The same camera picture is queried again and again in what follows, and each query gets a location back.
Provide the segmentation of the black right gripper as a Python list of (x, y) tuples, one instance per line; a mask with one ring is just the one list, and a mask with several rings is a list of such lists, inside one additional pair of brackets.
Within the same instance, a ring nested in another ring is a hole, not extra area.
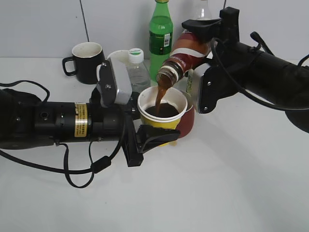
[(235, 52), (239, 42), (239, 10), (225, 7), (218, 19), (186, 20), (182, 28), (193, 33), (199, 42), (211, 41), (210, 92), (212, 94), (236, 94), (239, 92), (241, 63)]

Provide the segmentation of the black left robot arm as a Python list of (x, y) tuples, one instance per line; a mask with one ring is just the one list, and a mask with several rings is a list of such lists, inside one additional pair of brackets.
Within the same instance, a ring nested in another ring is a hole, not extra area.
[(134, 102), (102, 107), (98, 92), (90, 102), (42, 102), (37, 96), (5, 88), (0, 92), (0, 146), (19, 150), (60, 143), (120, 141), (129, 167), (140, 166), (145, 152), (178, 139), (180, 132), (141, 125)]

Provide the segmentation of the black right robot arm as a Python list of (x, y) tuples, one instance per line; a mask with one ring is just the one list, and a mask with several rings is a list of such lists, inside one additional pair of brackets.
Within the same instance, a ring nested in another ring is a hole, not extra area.
[(258, 33), (257, 46), (239, 40), (239, 10), (226, 7), (212, 20), (186, 20), (182, 27), (209, 42), (213, 58), (194, 68), (192, 100), (195, 110), (207, 114), (220, 99), (242, 93), (265, 107), (285, 112), (289, 121), (309, 130), (309, 68), (274, 54)]

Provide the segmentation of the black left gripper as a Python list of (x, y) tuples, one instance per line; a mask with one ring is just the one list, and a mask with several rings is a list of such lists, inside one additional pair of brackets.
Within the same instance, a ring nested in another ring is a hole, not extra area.
[(140, 119), (137, 105), (138, 96), (138, 92), (132, 92), (127, 105), (124, 106), (125, 135), (122, 149), (128, 167), (140, 166), (144, 159), (143, 153), (176, 141), (180, 136), (179, 130), (155, 128), (150, 125), (141, 125), (136, 133), (134, 120)]

